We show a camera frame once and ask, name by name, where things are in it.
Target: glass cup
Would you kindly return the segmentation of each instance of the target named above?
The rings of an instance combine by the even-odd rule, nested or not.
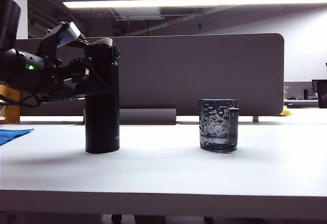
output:
[[[237,148],[239,107],[236,99],[200,99],[200,147],[230,152]]]

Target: desk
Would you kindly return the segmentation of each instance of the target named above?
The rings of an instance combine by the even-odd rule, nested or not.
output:
[[[198,125],[121,126],[107,154],[84,126],[4,125],[35,130],[0,147],[0,211],[327,219],[327,110],[292,112],[240,122],[227,154]]]
[[[284,105],[288,107],[319,107],[318,99],[316,100],[284,100]]]

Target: fluorescent light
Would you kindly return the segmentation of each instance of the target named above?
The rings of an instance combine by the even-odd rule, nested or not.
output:
[[[220,5],[325,4],[327,0],[117,0],[64,2],[69,8],[214,7]]]

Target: orange box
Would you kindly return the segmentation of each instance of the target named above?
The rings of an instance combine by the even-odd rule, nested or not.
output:
[[[5,85],[0,85],[0,94],[13,100],[13,101],[20,100],[19,91],[12,89]],[[19,117],[20,117],[20,107],[19,106],[17,106],[17,105],[1,106],[1,103],[0,103],[0,107],[1,107],[0,124],[19,122]]]

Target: blue cloth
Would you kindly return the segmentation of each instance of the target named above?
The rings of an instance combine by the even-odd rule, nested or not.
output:
[[[22,130],[7,130],[0,129],[0,146],[15,139],[18,136],[26,135],[31,132],[33,129],[22,129]]]

